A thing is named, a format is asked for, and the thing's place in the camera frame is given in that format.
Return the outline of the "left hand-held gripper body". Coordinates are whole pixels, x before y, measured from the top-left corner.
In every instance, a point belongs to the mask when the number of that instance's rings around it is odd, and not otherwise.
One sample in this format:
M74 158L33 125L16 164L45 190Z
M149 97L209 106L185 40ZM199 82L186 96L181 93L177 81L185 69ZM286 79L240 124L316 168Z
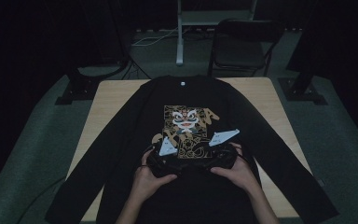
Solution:
M178 149L168 137L164 137L152 145L152 150L146 159L146 165L155 177L179 175L182 168L177 160Z

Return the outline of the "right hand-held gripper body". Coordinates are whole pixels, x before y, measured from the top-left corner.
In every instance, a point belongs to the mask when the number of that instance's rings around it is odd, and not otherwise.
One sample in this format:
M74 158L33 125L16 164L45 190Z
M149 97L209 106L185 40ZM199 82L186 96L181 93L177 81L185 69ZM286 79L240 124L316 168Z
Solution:
M210 170L213 167L221 167L231 169L237 159L237 149L228 141L239 134L238 129L214 133L212 140L203 148L211 154L209 159L205 159L199 163L199 168Z

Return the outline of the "black long-sleeved printed shirt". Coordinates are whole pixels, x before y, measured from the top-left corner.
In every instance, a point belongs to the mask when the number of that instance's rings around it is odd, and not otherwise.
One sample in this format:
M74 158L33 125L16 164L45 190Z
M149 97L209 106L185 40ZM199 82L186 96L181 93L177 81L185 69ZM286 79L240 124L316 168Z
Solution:
M114 224L145 150L169 139L184 169L145 201L136 224L256 224L246 193L222 176L198 168L212 155L215 133L238 130L254 172L264 170L305 224L338 212L314 177L239 91L212 77L158 77L133 94L104 127L62 184L49 224L80 224L95 197L97 224Z

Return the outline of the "person's right hand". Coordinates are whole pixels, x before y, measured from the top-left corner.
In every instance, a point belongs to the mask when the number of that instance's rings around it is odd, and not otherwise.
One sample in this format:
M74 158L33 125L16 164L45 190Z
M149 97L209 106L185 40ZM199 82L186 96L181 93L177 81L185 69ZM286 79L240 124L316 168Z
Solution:
M254 197L261 191L261 187L255 178L250 165L243 159L241 145L231 143L236 149L238 156L230 169L213 167L211 172L230 180L234 185L243 189L248 195Z

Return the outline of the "person's left hand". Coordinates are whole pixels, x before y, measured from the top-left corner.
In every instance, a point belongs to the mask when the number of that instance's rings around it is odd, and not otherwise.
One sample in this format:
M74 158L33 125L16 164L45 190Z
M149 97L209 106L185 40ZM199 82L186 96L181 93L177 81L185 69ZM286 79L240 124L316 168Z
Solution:
M137 203L143 203L150 198L161 186L172 182L177 175L165 175L155 177L151 169L147 166L146 161L151 153L150 150L141 158L141 165L137 168L132 183L130 199Z

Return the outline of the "black stand base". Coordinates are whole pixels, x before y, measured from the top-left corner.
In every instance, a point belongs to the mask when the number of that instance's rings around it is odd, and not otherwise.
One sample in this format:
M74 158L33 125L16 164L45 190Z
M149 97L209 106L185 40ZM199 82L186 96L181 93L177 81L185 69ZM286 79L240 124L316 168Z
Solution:
M95 77L83 75L77 68L69 69L66 74L69 78L69 83L62 96L57 98L55 105L70 105L73 101L92 100L96 94L99 83L109 77L117 75L123 71L128 64L128 60L120 61L118 63L118 69Z
M312 85L313 73L307 65L296 78L280 77L278 79L287 101L308 101L315 105L327 105L325 98Z

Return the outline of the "black folding chair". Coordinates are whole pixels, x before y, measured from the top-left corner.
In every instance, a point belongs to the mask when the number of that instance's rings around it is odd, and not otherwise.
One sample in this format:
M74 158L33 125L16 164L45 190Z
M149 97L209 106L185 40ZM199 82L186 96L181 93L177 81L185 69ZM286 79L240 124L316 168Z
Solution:
M212 51L207 76L213 70L247 71L263 69L268 74L272 51L285 32L279 21L220 21L213 34Z

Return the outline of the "grey metal desk frame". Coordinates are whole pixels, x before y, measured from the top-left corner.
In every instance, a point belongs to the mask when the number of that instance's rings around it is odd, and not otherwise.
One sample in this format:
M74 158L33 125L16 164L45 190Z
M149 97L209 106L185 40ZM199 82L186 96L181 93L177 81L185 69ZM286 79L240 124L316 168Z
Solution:
M232 10L182 10L182 1L177 0L177 51L176 64L184 64L184 39L185 26L215 26L220 21L228 18L252 20L258 0L251 0L249 9Z

